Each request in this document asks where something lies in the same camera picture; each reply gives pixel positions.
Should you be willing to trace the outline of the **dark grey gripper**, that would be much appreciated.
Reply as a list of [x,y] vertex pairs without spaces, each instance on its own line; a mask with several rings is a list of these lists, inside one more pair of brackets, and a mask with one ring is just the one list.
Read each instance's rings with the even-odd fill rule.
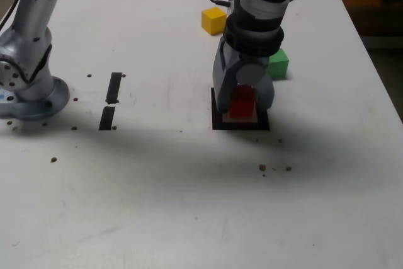
[[[241,67],[241,62],[257,64],[245,64]],[[271,108],[275,89],[271,76],[265,70],[268,64],[268,57],[243,54],[233,49],[225,40],[221,40],[215,55],[212,74],[217,110],[220,113],[229,111],[232,90],[237,82],[252,87],[260,109]]]

